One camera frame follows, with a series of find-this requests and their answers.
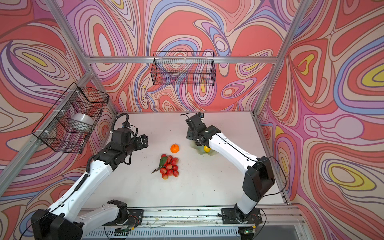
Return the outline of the yellow fake mango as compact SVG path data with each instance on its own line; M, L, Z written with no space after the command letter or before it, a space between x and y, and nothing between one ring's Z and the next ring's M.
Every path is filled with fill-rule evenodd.
M206 153L209 153L209 152L211 151L211 148L209 148L209 147L207 147L207 146L204 146L204 151L205 151Z

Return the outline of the small orange tangerine with stem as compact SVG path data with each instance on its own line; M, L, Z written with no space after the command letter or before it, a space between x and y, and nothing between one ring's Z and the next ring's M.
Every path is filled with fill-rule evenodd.
M179 145L177 145L177 144L173 144L173 145L171 145L171 147L170 147L170 151L172 152L172 153L178 153L179 151L180 151L180 147L179 147Z

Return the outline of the red lychee bunch with leaf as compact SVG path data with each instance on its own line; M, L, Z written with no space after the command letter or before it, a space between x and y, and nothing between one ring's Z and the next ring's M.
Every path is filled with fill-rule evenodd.
M159 166L154 169L151 174L160 173L163 180L167 180L169 177L179 176L179 159L174 158L171 155L162 154L159 160Z

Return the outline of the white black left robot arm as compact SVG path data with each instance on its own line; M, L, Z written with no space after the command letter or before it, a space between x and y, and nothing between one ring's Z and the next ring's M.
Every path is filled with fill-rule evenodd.
M111 141L96 155L91 156L83 175L70 189L46 210L37 210L31 217L31 226L36 240L81 240L88 233L107 224L124 225L130 218L127 204L118 200L108 201L104 206L80 215L84 204L98 186L120 164L130 165L132 153L149 146L149 138L139 135L138 128L129 122L129 114L121 128L112 124Z

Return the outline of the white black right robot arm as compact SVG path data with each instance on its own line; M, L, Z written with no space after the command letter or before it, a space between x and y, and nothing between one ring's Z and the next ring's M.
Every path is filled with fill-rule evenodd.
M207 127L203 123L202 113L188 113L186 116L187 139L218 152L244 174L243 195L234 211L239 219L247 217L275 184L270 159L248 153L230 141L217 127Z

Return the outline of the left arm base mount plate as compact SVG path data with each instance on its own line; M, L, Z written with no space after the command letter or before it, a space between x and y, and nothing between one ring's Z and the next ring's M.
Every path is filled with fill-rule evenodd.
M144 210L143 209L128 209L127 214L118 216L117 220L104 224L104 226L128 226L137 227L142 224Z

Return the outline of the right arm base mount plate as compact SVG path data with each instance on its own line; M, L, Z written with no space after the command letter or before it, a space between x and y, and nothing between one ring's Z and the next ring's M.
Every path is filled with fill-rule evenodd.
M222 208L218 216L222 218L225 225L255 224L258 226L263 222L262 214L258 208L253 208L248 214L244 214L236 208Z

